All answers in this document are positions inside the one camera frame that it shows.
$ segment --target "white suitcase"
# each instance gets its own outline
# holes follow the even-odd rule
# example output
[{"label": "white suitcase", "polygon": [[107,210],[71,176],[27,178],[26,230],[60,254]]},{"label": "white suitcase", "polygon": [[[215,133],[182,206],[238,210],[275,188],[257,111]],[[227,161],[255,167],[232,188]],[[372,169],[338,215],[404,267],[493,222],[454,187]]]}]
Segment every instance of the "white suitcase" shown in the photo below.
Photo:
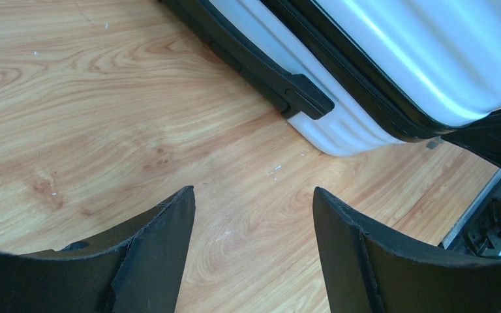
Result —
[{"label": "white suitcase", "polygon": [[162,2],[325,153],[441,136],[501,167],[501,0]]}]

